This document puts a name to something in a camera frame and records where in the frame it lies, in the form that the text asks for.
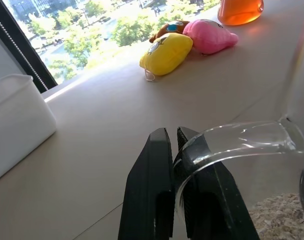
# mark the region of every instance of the white plastic box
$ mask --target white plastic box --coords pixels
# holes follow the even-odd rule
[[[56,120],[28,75],[0,78],[0,177],[56,131]]]

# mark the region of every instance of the stuffed toy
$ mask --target stuffed toy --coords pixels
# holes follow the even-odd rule
[[[184,28],[186,27],[186,25],[189,23],[189,21],[181,21],[181,20],[177,20],[177,21],[172,21],[169,22],[167,24],[165,24],[158,32],[157,34],[155,34],[153,37],[151,37],[149,39],[150,43],[154,43],[155,39],[158,39],[160,37],[162,37],[164,34],[167,33],[178,33],[178,34],[182,34]]]
[[[234,33],[212,20],[191,21],[183,34],[193,40],[193,46],[202,54],[214,54],[234,46],[239,38]]]
[[[140,59],[146,79],[149,80],[147,71],[157,76],[172,72],[184,61],[192,46],[192,39],[179,33],[167,33],[157,38]]]

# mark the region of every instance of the tree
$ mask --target tree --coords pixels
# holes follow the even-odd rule
[[[89,17],[100,16],[109,12],[112,8],[111,2],[109,0],[90,0],[85,5],[85,10]]]
[[[63,81],[70,80],[77,75],[75,61],[70,59],[68,55],[54,59],[49,65],[49,71],[57,81],[60,81],[61,78]]]
[[[153,6],[161,6],[165,5],[167,3],[167,0],[155,0]]]
[[[84,67],[91,51],[100,47],[101,29],[92,26],[85,31],[80,26],[73,26],[69,32],[70,36],[64,41],[64,49],[75,58],[77,67]]]
[[[149,8],[143,9],[138,16],[121,17],[112,33],[112,39],[119,47],[142,42],[150,38],[154,26],[152,11]]]
[[[111,60],[123,53],[126,49],[130,48],[130,46],[122,46],[118,47],[115,42],[104,42],[102,47],[98,50],[94,50],[91,52],[90,57],[87,60],[87,65],[85,69],[93,69],[104,63],[111,63]]]
[[[154,27],[154,30],[157,32],[160,28],[163,27],[164,24],[170,23],[175,20],[183,20],[185,19],[185,14],[183,11],[177,10],[174,12],[166,12],[158,18],[158,21]]]
[[[31,20],[30,27],[35,34],[43,35],[53,31],[56,26],[56,21],[53,17],[36,17],[32,14],[29,14],[28,16]]]
[[[57,21],[63,29],[72,25],[72,17],[66,11],[58,11]]]
[[[65,11],[72,19],[72,22],[77,22],[79,18],[82,16],[82,11],[80,9],[74,9],[71,6],[67,7]]]
[[[77,21],[77,25],[79,25],[82,29],[85,28],[85,26],[88,25],[87,20],[84,17],[81,17],[78,21]]]
[[[204,3],[203,8],[206,11],[218,5],[220,3],[220,0],[203,0],[203,3]]]
[[[28,26],[25,24],[25,22],[17,20],[16,21],[22,32],[25,34],[25,36],[29,39],[34,36],[34,34],[29,30]]]
[[[121,0],[110,0],[111,5],[114,9],[118,8],[118,6],[123,5],[123,2]]]
[[[167,5],[169,6],[170,13],[181,11],[184,15],[190,15],[198,10],[198,6],[191,4],[190,0],[167,0]]]
[[[56,31],[56,30],[53,30],[53,31],[48,31],[46,32],[45,34],[43,34],[43,37],[46,38],[46,42],[49,44],[49,43],[52,43],[54,40],[53,38],[58,34],[59,32]]]

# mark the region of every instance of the brown plush toy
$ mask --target brown plush toy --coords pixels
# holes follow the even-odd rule
[[[149,39],[150,43],[153,43],[155,39],[158,39],[159,37],[163,36],[164,34],[167,33],[178,33],[182,34],[184,28],[186,25],[189,23],[189,21],[181,21],[181,20],[176,20],[169,22],[165,24],[158,32],[157,34],[154,34],[153,37]]]

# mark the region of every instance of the pink plush toy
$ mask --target pink plush toy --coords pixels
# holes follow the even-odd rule
[[[203,54],[214,54],[222,49],[234,46],[239,38],[226,28],[211,20],[191,21],[183,34],[193,40],[193,46]]]

